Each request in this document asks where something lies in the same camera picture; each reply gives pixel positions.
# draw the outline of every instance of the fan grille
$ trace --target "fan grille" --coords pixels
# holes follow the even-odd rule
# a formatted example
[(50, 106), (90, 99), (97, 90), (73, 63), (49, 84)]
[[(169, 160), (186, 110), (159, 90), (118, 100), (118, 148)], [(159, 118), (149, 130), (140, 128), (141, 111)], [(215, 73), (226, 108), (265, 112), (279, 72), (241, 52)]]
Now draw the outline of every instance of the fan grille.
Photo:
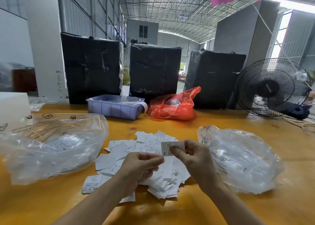
[[(299, 80), (303, 74), (306, 81)], [(245, 68), (235, 86), (235, 96), (240, 106), (259, 116), (280, 116), (290, 112), (307, 98), (310, 84), (307, 72), (287, 59), (272, 58), (258, 61)]]

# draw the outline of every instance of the white foam box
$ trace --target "white foam box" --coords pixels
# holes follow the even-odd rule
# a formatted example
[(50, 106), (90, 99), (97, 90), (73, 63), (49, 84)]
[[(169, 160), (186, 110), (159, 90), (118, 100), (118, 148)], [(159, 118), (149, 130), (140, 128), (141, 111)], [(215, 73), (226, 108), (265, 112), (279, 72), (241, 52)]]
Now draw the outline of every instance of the white foam box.
[(30, 114), (27, 93), (0, 92), (0, 127)]

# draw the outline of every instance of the corrugated metal roof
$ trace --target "corrugated metal roof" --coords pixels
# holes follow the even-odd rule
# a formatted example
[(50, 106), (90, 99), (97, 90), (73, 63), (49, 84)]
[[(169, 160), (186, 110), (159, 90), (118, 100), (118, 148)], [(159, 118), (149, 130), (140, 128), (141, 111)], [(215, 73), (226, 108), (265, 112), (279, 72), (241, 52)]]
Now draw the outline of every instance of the corrugated metal roof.
[(214, 6), (210, 0), (120, 0), (125, 18), (158, 22), (160, 29), (198, 42), (214, 37), (218, 21), (252, 3), (234, 0)]

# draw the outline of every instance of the black wrapped package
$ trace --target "black wrapped package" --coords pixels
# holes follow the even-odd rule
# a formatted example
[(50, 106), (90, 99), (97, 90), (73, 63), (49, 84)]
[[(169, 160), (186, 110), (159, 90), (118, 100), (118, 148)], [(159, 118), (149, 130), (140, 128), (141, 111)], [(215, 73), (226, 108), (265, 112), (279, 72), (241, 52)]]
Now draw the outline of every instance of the black wrapped package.
[(119, 41), (61, 33), (70, 104), (103, 94), (121, 95), (124, 46)]
[(226, 109), (246, 55), (210, 50), (193, 51), (190, 55), (184, 91), (201, 87), (195, 109)]
[(130, 46), (130, 96), (149, 102), (157, 96), (176, 94), (181, 48), (151, 44)]

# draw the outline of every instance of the wooden table surface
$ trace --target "wooden table surface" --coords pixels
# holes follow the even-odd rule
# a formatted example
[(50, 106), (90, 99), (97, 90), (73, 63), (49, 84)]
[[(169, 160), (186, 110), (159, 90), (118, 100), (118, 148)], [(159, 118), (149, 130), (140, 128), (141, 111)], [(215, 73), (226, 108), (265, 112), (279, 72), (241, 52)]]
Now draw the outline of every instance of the wooden table surface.
[[(45, 105), (38, 113), (86, 113), (84, 105)], [(107, 118), (108, 141), (136, 139), (136, 131), (158, 130), (179, 140), (197, 140), (200, 126), (235, 128), (255, 133), (283, 159), (285, 171), (278, 186), (262, 195), (239, 197), (269, 225), (315, 224), (315, 133), (280, 119), (249, 118), (245, 111), (197, 111), (189, 122), (152, 119), (141, 114), (135, 121)], [(75, 206), (86, 195), (81, 188), (87, 176), (96, 175), (95, 166), (27, 186), (10, 185), (10, 175), (0, 163), (0, 224), (50, 224)], [(226, 224), (212, 201), (201, 192), (192, 178), (181, 185), (177, 199), (156, 199), (147, 186), (138, 186), (136, 202), (114, 209), (104, 224)]]

